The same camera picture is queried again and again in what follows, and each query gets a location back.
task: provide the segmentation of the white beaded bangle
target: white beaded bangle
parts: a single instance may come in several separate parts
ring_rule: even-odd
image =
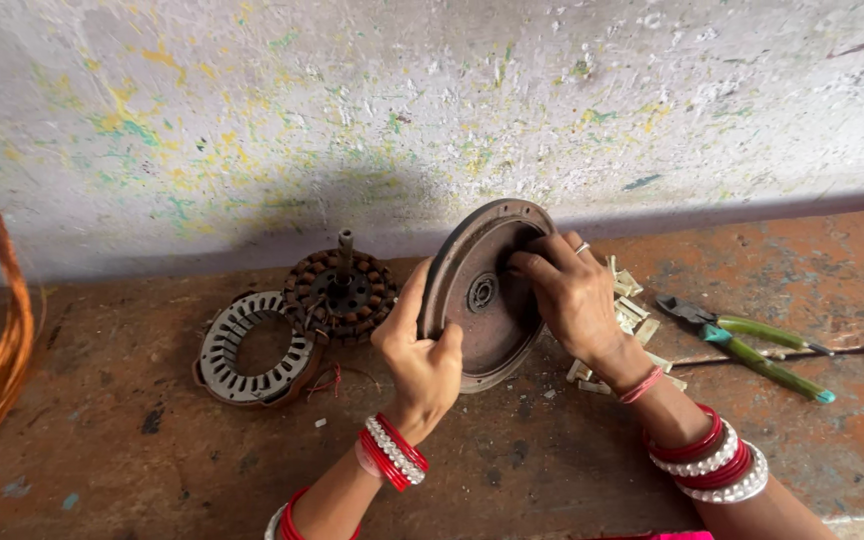
[[[676,482],[678,489],[696,501],[716,505],[741,503],[762,493],[765,485],[769,484],[769,463],[765,460],[765,454],[760,449],[748,442],[745,444],[752,451],[754,464],[750,467],[749,472],[734,484],[718,489],[692,489]]]
[[[271,516],[271,519],[269,520],[269,526],[265,527],[265,535],[263,536],[263,540],[276,540],[276,529],[279,528],[279,521],[282,520],[282,513],[285,512],[285,508],[288,506],[288,502],[282,504],[282,508],[275,512],[275,515]]]
[[[714,454],[705,459],[700,459],[693,463],[671,463],[658,459],[651,452],[649,453],[649,458],[652,459],[656,467],[676,477],[698,477],[717,471],[728,463],[736,455],[736,450],[738,450],[738,433],[725,420],[722,421],[722,426],[726,432],[725,442],[715,450]]]
[[[375,416],[366,419],[366,430],[375,439],[375,444],[389,457],[395,468],[402,471],[411,485],[419,485],[426,479],[426,473],[402,453],[399,445],[385,432]]]

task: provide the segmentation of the metal shaft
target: metal shaft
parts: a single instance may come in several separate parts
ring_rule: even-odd
[[[335,271],[335,283],[348,285],[353,279],[353,241],[355,236],[348,228],[339,230],[339,266]]]

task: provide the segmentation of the pink thread bracelet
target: pink thread bracelet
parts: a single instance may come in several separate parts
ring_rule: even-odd
[[[656,383],[656,381],[661,379],[662,376],[663,368],[659,366],[653,366],[652,371],[649,372],[645,379],[628,392],[619,396],[618,401],[622,402],[623,404],[630,404],[631,402],[639,399],[639,397],[642,396],[642,394],[644,394],[646,390],[651,388]]]

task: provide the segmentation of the hand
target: hand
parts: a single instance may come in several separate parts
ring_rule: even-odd
[[[383,413],[411,445],[426,439],[451,409],[462,382],[460,325],[448,323],[438,341],[417,338],[431,264],[427,258],[415,268],[395,308],[371,336],[395,381],[395,397]]]
[[[530,246],[547,259],[516,251],[509,264],[532,280],[538,312],[552,336],[570,355],[612,379],[622,370],[616,365],[625,358],[621,350],[634,347],[634,340],[616,322],[612,273],[588,249],[576,254],[580,245],[574,230],[549,234]]]

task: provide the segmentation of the rusty tabletop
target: rusty tabletop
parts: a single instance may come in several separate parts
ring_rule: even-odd
[[[646,287],[641,304],[669,292],[840,351],[864,348],[864,212],[595,247],[617,254]],[[390,268],[404,282],[418,261]],[[351,368],[338,397],[329,389],[282,409],[246,410],[195,385],[189,366],[203,323],[246,290],[280,289],[287,271],[49,289],[28,380],[0,426],[0,536],[261,537],[272,513],[350,448],[393,392],[369,346],[326,352],[323,371],[330,362]],[[5,299],[0,290],[0,332]],[[703,363],[724,355],[661,320],[647,349],[689,364],[673,371],[689,396],[761,448],[775,476],[823,519],[864,518],[864,350],[786,362],[837,394],[821,405],[739,365]],[[284,322],[263,326],[272,341],[285,332]],[[588,538],[701,528],[689,500],[649,462],[630,412],[567,385],[570,363],[546,332],[508,380],[460,396],[422,445],[426,483],[403,494],[383,488],[363,534]],[[546,398],[550,389],[557,393]],[[327,424],[315,427],[321,418]]]

